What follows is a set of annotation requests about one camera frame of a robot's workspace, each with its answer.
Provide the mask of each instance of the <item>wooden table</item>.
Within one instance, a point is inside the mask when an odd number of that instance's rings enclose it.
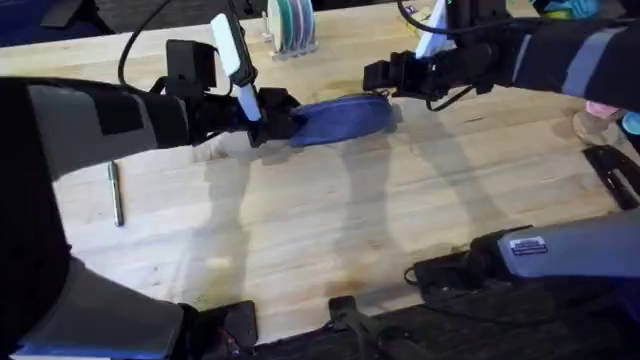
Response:
[[[361,91],[365,65],[418,41],[394,4],[318,13],[318,51],[286,62],[271,60],[261,21],[243,25],[257,84],[303,103]],[[127,37],[4,49],[0,72],[115,82]],[[204,25],[142,34],[131,83],[166,72],[170,38],[212,41]],[[232,135],[217,145],[225,158],[185,147],[123,159],[124,228],[113,225],[106,166],[70,174],[55,188],[73,253],[158,298],[199,308],[252,299],[270,341],[324,324],[334,296],[355,294],[369,313],[419,302],[403,270],[477,235],[616,210],[573,135],[580,100],[498,88],[438,114],[394,103],[396,129],[356,141],[255,151]]]

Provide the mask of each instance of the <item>blue fabric pouch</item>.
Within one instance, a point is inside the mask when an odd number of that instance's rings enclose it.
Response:
[[[289,139],[292,147],[328,144],[365,136],[391,123],[389,101],[381,95],[350,95],[302,105],[292,112],[305,125]]]

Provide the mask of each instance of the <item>stack of tape rolls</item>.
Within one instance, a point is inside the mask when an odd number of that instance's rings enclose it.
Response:
[[[265,39],[273,46],[273,58],[285,60],[314,51],[315,18],[311,0],[269,0]]]

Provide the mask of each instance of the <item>cable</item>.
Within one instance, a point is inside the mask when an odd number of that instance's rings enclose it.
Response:
[[[427,26],[427,25],[419,22],[418,20],[414,19],[413,17],[411,17],[411,15],[409,15],[409,12],[407,12],[407,9],[405,9],[404,5],[402,5],[402,0],[396,0],[396,3],[398,4],[398,10],[400,10],[400,15],[402,15],[402,17],[405,20],[407,20],[407,22],[409,24],[413,25],[414,27],[416,27],[416,28],[418,28],[418,29],[420,29],[422,31],[430,32],[430,33],[433,33],[433,34],[461,35],[461,34],[466,34],[466,33],[474,32],[474,31],[478,31],[478,30],[484,30],[484,29],[490,29],[490,28],[494,28],[494,27],[498,27],[498,26],[509,25],[509,24],[512,24],[514,22],[514,20],[510,18],[510,19],[496,21],[496,22],[493,22],[493,23],[476,25],[476,26],[460,28],[460,29],[447,30],[447,29],[433,28],[433,27]]]
[[[218,54],[218,57],[220,56],[220,51],[218,51],[218,48],[213,48],[215,53]],[[231,79],[229,79],[229,90],[227,90],[227,93],[224,94],[224,96],[229,96],[231,95],[231,92],[233,91],[233,82],[231,82]]]
[[[411,286],[419,286],[420,284],[418,283],[418,281],[409,279],[409,273],[414,271],[414,270],[415,270],[415,267],[412,266],[412,267],[410,267],[410,268],[408,268],[407,270],[404,271],[404,275],[403,275],[404,282],[406,282],[407,284],[409,284]]]
[[[120,84],[122,86],[128,88],[131,91],[142,91],[134,86],[127,84],[127,81],[124,78],[124,65],[127,62],[127,57],[129,57],[131,47],[133,46],[133,43],[136,41],[142,30],[144,30],[147,25],[149,25],[151,20],[153,20],[170,2],[171,0],[163,0],[162,3],[160,3],[160,5],[158,5],[158,7],[153,10],[151,14],[149,14],[149,16],[142,22],[142,24],[131,34],[129,40],[127,40],[127,43],[124,46],[124,49],[122,50],[122,54],[120,54],[120,60],[118,61],[118,81],[120,81]]]
[[[494,27],[500,27],[500,26],[505,26],[505,25],[516,25],[516,24],[524,24],[527,22],[531,22],[531,23],[551,23],[551,22],[567,22],[567,21],[582,21],[581,19],[548,19],[548,18],[536,18],[536,17],[519,17],[519,18],[509,18],[509,19],[504,19],[504,20],[499,20],[499,21],[495,21],[492,23],[487,23],[487,24],[481,24],[481,25],[476,25],[476,26],[470,26],[470,27],[466,27],[466,28],[460,28],[460,29],[440,29],[440,28],[434,28],[434,27],[430,27],[427,26],[421,22],[419,22],[418,20],[414,19],[413,17],[411,17],[411,15],[409,14],[409,12],[407,12],[407,9],[405,9],[404,5],[402,5],[402,0],[396,0],[396,4],[398,5],[398,10],[400,11],[400,15],[402,15],[402,17],[411,25],[413,25],[414,27],[416,27],[417,29],[420,29],[422,31],[426,31],[426,32],[430,32],[432,34],[440,34],[440,35],[462,35],[462,34],[467,34],[467,33],[471,33],[471,32],[475,32],[478,30],[485,30],[485,29],[491,29]],[[619,25],[626,25],[630,22],[633,22],[637,19],[627,19],[627,18],[622,18],[622,19],[612,19],[611,20],[611,25],[614,26],[619,26]]]
[[[420,283],[416,280],[412,280],[409,279],[408,275],[411,271],[414,271],[415,268],[413,266],[409,267],[408,269],[406,269],[404,271],[404,281],[411,285],[411,286],[416,286],[416,287],[420,287]],[[609,295],[611,294],[610,291],[605,292],[604,294],[600,294],[597,295],[595,297],[593,297],[592,299],[590,299],[585,305],[577,308],[577,309],[573,309],[573,310],[568,310],[568,311],[563,311],[563,312],[559,312],[553,315],[549,315],[546,317],[542,317],[539,319],[534,319],[534,320],[526,320],[526,321],[514,321],[514,320],[504,320],[504,319],[500,319],[500,318],[490,318],[490,317],[483,317],[483,316],[478,316],[478,315],[473,315],[473,314],[469,314],[469,313],[463,313],[463,312],[457,312],[454,310],[449,310],[449,309],[444,309],[444,308],[440,308],[440,307],[436,307],[433,305],[429,305],[426,303],[423,304],[419,304],[418,306],[425,308],[431,312],[440,314],[440,315],[445,315],[445,316],[449,316],[449,317],[457,317],[457,318],[461,318],[461,319],[465,319],[465,320],[470,320],[470,321],[475,321],[475,322],[480,322],[480,323],[487,323],[487,324],[494,324],[494,325],[501,325],[501,326],[513,326],[513,327],[531,327],[531,326],[542,326],[542,325],[548,325],[554,322],[558,322],[559,320],[561,320],[562,318],[565,318],[567,316],[571,316],[574,315],[576,313],[581,313],[581,312],[588,312],[590,309],[592,308],[597,308],[600,307],[601,303],[604,301],[608,301],[609,300]]]
[[[450,97],[449,99],[447,99],[447,101],[445,101],[444,103],[436,106],[435,108],[431,107],[431,101],[427,100],[427,109],[429,111],[433,111],[433,112],[438,112],[440,110],[444,110],[446,108],[448,108],[450,105],[452,105],[453,103],[455,103],[456,101],[460,100],[461,97],[467,95],[469,93],[469,91],[473,90],[474,87],[473,85],[469,85],[466,88],[464,88],[462,91],[460,91],[459,93],[453,95],[452,97]]]

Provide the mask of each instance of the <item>silver pen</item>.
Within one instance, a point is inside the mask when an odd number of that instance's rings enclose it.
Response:
[[[113,213],[114,224],[116,226],[124,225],[124,216],[122,215],[122,199],[120,197],[120,180],[118,176],[118,165],[115,161],[109,162],[109,181],[111,182],[111,196],[113,197]]]

